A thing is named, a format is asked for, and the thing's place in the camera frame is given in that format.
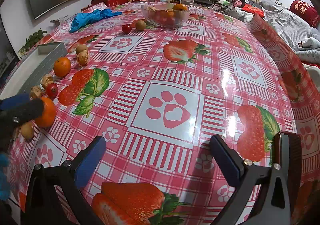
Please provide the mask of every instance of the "glass bowl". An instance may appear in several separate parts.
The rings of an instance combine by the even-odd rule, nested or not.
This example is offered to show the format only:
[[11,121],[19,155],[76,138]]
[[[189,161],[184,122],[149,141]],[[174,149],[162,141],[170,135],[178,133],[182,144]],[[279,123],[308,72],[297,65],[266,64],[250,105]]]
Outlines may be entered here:
[[[163,28],[176,28],[182,26],[189,18],[190,11],[176,10],[172,11],[174,3],[165,4],[144,4],[141,5],[142,13],[145,19],[158,27]],[[149,7],[155,7],[156,11],[148,10]]]

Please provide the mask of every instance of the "blue rubber glove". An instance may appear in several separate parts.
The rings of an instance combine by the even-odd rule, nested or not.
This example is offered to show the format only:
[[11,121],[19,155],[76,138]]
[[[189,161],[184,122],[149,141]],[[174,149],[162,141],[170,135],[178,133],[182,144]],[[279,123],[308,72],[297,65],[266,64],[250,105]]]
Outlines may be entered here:
[[10,196],[10,184],[7,181],[6,175],[3,173],[3,168],[9,166],[9,159],[6,154],[0,153],[0,200],[6,201]]

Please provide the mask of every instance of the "shelf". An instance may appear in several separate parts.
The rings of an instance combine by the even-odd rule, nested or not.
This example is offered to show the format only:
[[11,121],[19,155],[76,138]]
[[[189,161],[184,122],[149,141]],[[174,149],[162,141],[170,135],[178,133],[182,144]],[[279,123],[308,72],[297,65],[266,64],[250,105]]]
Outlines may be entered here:
[[8,66],[12,63],[13,60],[14,60],[14,58],[9,61],[9,64],[7,64],[7,66],[4,68],[4,70],[0,73],[0,78],[2,77],[2,75],[3,75],[4,72],[7,70]]

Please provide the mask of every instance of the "red cushion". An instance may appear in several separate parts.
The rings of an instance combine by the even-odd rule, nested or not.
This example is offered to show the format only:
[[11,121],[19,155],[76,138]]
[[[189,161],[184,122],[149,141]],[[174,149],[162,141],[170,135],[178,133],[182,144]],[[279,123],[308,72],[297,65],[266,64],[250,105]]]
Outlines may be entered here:
[[254,7],[252,5],[249,5],[249,4],[246,4],[243,8],[242,8],[243,11],[245,12],[250,12],[250,13],[253,13],[253,14],[258,14],[261,18],[264,17],[264,14],[263,14],[263,11],[257,7]]
[[289,11],[308,22],[308,24],[313,28],[318,25],[319,14],[310,4],[307,4],[301,0],[295,0],[291,4]]

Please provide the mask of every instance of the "gray blanket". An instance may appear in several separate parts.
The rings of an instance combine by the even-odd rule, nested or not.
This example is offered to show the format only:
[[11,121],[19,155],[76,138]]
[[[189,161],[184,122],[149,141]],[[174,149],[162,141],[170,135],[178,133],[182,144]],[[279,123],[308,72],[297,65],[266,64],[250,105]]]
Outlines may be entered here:
[[302,18],[287,9],[264,11],[264,15],[265,21],[276,30],[302,61],[320,63],[320,48],[300,48],[298,45],[302,39],[308,37],[320,41],[320,33],[316,28],[310,27]]

